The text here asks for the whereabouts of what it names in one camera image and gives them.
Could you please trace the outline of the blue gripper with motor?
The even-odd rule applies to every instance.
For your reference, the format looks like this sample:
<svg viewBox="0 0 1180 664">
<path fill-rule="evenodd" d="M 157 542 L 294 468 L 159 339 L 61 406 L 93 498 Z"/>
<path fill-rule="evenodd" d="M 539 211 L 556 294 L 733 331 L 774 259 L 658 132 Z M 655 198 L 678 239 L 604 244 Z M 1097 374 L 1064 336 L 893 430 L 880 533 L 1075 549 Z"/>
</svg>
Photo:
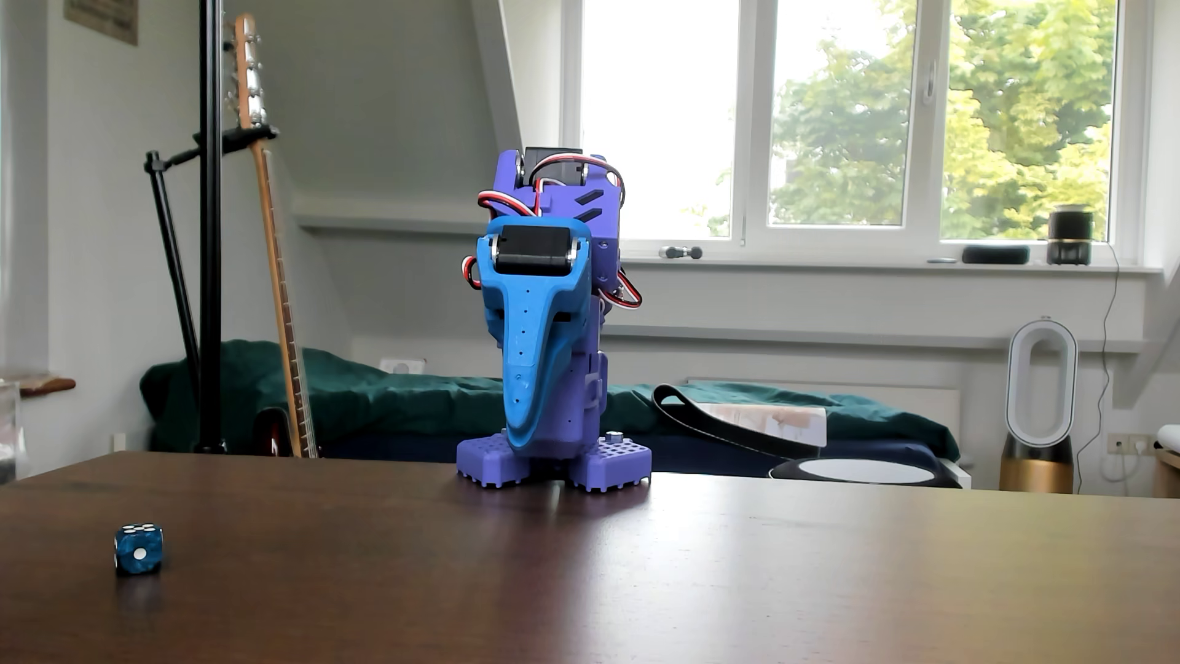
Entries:
<svg viewBox="0 0 1180 664">
<path fill-rule="evenodd" d="M 502 215 L 477 243 L 506 438 L 522 454 L 577 454 L 591 438 L 591 239 L 579 219 Z"/>
</svg>

